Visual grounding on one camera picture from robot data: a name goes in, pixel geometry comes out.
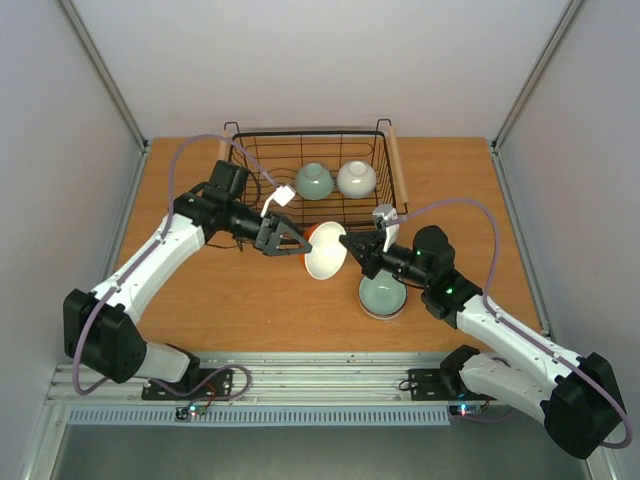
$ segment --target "white wall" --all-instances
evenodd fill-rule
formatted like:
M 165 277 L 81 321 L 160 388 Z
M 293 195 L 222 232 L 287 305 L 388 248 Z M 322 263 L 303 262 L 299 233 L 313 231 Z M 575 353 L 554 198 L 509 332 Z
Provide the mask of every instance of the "white wall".
M 640 431 L 640 3 L 587 2 L 504 146 L 558 338 L 613 364 Z M 640 440 L 617 458 L 638 478 Z
M 144 134 L 494 137 L 566 0 L 76 0 Z
M 0 2 L 0 478 L 18 478 L 62 301 L 98 280 L 136 146 L 53 0 Z

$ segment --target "robotic arm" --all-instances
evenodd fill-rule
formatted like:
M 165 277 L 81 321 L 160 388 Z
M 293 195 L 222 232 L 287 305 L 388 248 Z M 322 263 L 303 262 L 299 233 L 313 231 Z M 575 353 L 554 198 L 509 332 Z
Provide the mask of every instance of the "robotic arm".
M 397 230 L 386 223 L 394 213 L 389 206 L 381 207 L 374 212 L 377 232 L 340 237 L 362 273 L 374 278 L 386 270 L 401 283 L 422 289 L 420 298 L 432 316 L 481 340 L 510 364 L 462 346 L 440 365 L 450 393 L 463 398 L 474 392 L 501 400 L 543 423 L 565 451 L 587 458 L 621 418 L 575 370 L 595 381 L 624 409 L 611 365 L 596 353 L 582 358 L 556 345 L 490 297 L 483 297 L 482 290 L 455 269 L 455 250 L 439 227 L 419 230 L 412 248 L 391 243 Z
M 63 304 L 65 353 L 73 357 L 80 346 L 81 362 L 117 383 L 132 377 L 157 378 L 178 384 L 183 391 L 191 390 L 200 379 L 197 357 L 146 342 L 136 329 L 160 287 L 219 231 L 250 240 L 268 256 L 311 251 L 302 232 L 287 217 L 267 212 L 261 216 L 236 201 L 248 174 L 242 167 L 217 162 L 209 182 L 176 198 L 173 212 L 125 265 L 91 292 L 71 292 Z M 104 298 L 108 300 L 97 312 L 86 341 L 78 345 L 86 322 Z
M 117 383 L 155 378 L 182 392 L 192 391 L 203 374 L 199 359 L 177 347 L 146 342 L 136 328 L 160 287 L 219 231 L 251 241 L 267 256 L 311 251 L 302 231 L 286 216 L 269 213 L 266 207 L 259 213 L 237 201 L 248 174 L 242 167 L 217 162 L 209 181 L 176 198 L 172 211 L 125 265 L 91 292 L 71 292 L 63 304 L 65 353 L 74 357 L 78 350 L 82 364 Z M 483 296 L 455 269 L 455 250 L 440 228 L 421 229 L 412 248 L 395 244 L 398 227 L 387 225 L 394 218 L 393 208 L 381 206 L 374 212 L 378 231 L 349 233 L 340 243 L 364 275 L 374 278 L 386 270 L 420 288 L 431 315 L 483 341 L 511 365 L 462 346 L 441 364 L 450 393 L 457 398 L 469 392 L 485 394 L 512 405 L 543 423 L 571 455 L 588 457 L 620 423 L 620 415 L 575 370 L 624 408 L 609 363 L 596 353 L 582 358 L 554 344 Z

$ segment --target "ceramic bowl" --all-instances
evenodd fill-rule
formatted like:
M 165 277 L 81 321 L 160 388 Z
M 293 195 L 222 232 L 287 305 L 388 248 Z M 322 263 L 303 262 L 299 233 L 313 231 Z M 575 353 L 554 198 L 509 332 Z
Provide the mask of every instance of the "ceramic bowl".
M 390 320 L 400 315 L 407 303 L 408 294 L 406 285 L 402 285 L 384 270 L 373 280 L 364 277 L 358 290 L 360 306 L 379 320 Z
M 304 237 L 313 247 L 311 253 L 300 255 L 304 268 L 316 280 L 333 277 L 347 257 L 347 249 L 340 243 L 340 235 L 347 233 L 338 222 L 312 226 Z
M 364 198 L 376 188 L 376 172 L 368 163 L 354 160 L 342 166 L 337 181 L 345 197 Z
M 319 163 L 309 163 L 296 175 L 296 192 L 306 200 L 321 200 L 333 192 L 333 178 Z

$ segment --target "basket handle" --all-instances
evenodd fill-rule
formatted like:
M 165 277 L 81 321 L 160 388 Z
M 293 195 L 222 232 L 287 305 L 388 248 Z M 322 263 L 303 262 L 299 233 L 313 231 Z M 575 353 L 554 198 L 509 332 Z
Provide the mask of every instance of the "basket handle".
M 402 171 L 402 160 L 400 159 L 400 149 L 398 148 L 398 138 L 396 137 L 396 127 L 389 125 L 389 140 L 391 142 L 391 161 L 395 170 L 395 179 L 400 192 L 400 200 L 405 205 L 409 205 L 409 195 L 407 186 L 404 183 L 404 173 Z
M 229 132 L 224 130 L 222 132 L 222 136 L 229 138 Z M 218 146 L 218 158 L 216 160 L 224 160 L 227 161 L 227 155 L 229 154 L 229 144 L 227 142 L 220 142 Z

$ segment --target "wooden tabletop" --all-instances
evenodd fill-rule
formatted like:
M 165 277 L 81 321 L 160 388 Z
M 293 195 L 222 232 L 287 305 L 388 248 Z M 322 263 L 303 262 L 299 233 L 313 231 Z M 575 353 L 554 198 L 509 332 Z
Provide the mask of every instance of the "wooden tabletop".
M 124 263 L 146 241 L 167 209 L 167 173 L 183 139 L 153 141 L 120 252 Z M 486 141 L 480 138 L 399 138 L 410 211 L 466 196 L 486 204 L 500 223 L 502 251 L 493 298 L 539 330 L 511 225 Z M 202 140 L 181 157 L 175 194 L 207 180 L 218 143 Z M 402 225 L 397 243 L 411 245 L 415 232 L 439 225 L 456 249 L 456 268 L 483 286 L 493 250 L 484 214 L 468 205 L 447 206 Z M 220 233 L 211 240 L 232 245 Z M 450 351 L 475 339 L 432 318 L 410 289 L 402 314 L 383 322 L 358 302 L 360 268 L 348 257 L 335 277 L 313 280 L 297 257 L 265 257 L 250 246 L 204 247 L 189 258 L 151 301 L 139 324 L 147 340 L 191 351 Z

